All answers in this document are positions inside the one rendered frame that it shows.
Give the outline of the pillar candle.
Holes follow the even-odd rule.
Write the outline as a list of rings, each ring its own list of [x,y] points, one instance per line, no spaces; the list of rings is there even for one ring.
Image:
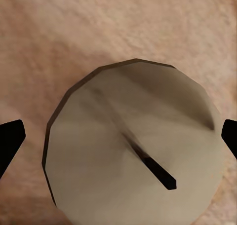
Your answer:
[[[47,123],[53,202],[73,225],[191,225],[222,182],[223,125],[205,88],[172,65],[98,67]]]

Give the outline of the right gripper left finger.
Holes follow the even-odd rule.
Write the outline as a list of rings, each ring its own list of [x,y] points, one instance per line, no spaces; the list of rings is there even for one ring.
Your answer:
[[[25,138],[26,132],[22,120],[0,125],[0,179]]]

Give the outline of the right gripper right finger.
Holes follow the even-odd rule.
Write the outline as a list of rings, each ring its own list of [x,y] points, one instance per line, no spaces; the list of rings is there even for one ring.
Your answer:
[[[226,119],[221,136],[237,159],[237,121]]]

